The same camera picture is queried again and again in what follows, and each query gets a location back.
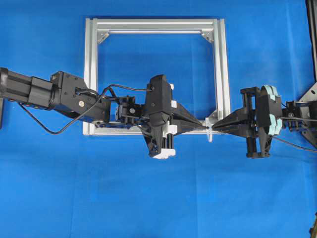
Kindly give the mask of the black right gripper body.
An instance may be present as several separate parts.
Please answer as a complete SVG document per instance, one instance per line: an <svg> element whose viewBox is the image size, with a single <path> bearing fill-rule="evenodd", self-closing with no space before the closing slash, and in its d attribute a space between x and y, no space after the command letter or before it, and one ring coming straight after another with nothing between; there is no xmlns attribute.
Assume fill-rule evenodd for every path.
<svg viewBox="0 0 317 238"><path fill-rule="evenodd" d="M260 94L261 88L245 88L240 90L243 99L243 106L256 110L256 98ZM265 158L270 155L269 150L274 136L265 133L264 128L257 126L256 116L250 125L254 127L258 136L257 138L247 138L247 157L249 158Z"/></svg>

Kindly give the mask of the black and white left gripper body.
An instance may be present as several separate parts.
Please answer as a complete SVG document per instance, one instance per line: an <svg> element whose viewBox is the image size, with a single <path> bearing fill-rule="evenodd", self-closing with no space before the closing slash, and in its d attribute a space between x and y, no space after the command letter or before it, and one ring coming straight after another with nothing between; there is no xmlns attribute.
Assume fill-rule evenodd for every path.
<svg viewBox="0 0 317 238"><path fill-rule="evenodd" d="M175 155L173 135L176 126L169 120L172 114L172 89L165 75L157 75L147 85L145 104L142 110L142 135L149 150L149 156L167 159Z"/></svg>

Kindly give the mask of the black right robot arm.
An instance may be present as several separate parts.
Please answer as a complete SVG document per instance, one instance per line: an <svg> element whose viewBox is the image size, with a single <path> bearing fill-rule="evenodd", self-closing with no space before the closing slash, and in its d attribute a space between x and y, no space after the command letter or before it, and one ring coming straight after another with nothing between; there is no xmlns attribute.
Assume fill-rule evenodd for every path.
<svg viewBox="0 0 317 238"><path fill-rule="evenodd" d="M269 156L272 139L282 129L300 132L317 145L317 101L282 103L274 86L245 88L240 91L243 107L235 110L212 126L217 132L246 138L247 157Z"/></svg>

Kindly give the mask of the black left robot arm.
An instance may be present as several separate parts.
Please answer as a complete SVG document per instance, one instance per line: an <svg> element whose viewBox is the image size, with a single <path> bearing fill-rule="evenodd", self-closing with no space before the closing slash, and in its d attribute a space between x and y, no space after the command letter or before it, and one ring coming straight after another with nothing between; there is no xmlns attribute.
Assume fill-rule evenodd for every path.
<svg viewBox="0 0 317 238"><path fill-rule="evenodd" d="M93 124L96 128L140 129L149 155L167 159L175 155L177 135L204 129L204 125L172 97L173 86L165 75L150 79L144 92L145 102L137 104L134 97L116 96L114 85L98 93L85 81L62 71L50 80L29 77L6 68L0 70L0 96L28 107L57 111L71 119Z"/></svg>

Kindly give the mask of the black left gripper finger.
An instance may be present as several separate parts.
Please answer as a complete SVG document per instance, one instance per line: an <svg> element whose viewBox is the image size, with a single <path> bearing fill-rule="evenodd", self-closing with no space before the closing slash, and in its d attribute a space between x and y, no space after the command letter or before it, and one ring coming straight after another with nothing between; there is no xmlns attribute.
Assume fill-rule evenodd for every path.
<svg viewBox="0 0 317 238"><path fill-rule="evenodd" d="M191 132L194 130L205 130L207 129L201 123L196 124L189 121L173 121L173 125L177 126L177 133L176 135L184 134L186 132Z"/></svg>
<svg viewBox="0 0 317 238"><path fill-rule="evenodd" d="M174 108L174 119L179 119L198 126L202 126L202 123L178 102L176 102L176 107Z"/></svg>

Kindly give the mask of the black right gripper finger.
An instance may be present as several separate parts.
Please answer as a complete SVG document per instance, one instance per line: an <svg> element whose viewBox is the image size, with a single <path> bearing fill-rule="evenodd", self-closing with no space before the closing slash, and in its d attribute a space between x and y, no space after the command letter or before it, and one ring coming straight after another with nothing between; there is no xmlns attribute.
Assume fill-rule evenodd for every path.
<svg viewBox="0 0 317 238"><path fill-rule="evenodd" d="M244 138L257 138L258 134L254 127L249 124L223 124L212 126L213 131L227 133Z"/></svg>
<svg viewBox="0 0 317 238"><path fill-rule="evenodd" d="M256 110L254 109L242 107L240 109L235 110L230 115L226 116L224 119L216 122L213 125L213 128L243 124L251 125L255 118L255 112Z"/></svg>

